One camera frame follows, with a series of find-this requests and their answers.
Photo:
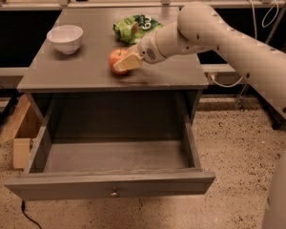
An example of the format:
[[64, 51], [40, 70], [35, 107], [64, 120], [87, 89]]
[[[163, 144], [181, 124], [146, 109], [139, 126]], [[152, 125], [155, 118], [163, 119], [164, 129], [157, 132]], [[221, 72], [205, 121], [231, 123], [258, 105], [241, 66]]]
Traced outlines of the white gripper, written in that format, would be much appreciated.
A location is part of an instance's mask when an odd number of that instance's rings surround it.
[[156, 45], [155, 31], [145, 34], [138, 43], [128, 49], [128, 52], [130, 53], [113, 65], [117, 71], [137, 69], [142, 65], [143, 60], [149, 64], [156, 64], [166, 59]]

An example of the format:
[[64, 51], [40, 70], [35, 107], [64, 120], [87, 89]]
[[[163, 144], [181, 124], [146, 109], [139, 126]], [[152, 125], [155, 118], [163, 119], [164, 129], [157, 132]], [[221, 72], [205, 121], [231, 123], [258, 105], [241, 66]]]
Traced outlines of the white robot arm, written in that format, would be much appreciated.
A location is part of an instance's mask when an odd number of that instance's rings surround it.
[[[286, 119], [286, 53], [230, 27], [202, 2], [191, 2], [175, 21], [151, 31], [113, 64], [119, 72], [178, 54], [212, 50]], [[262, 229], [286, 229], [286, 149], [270, 185]]]

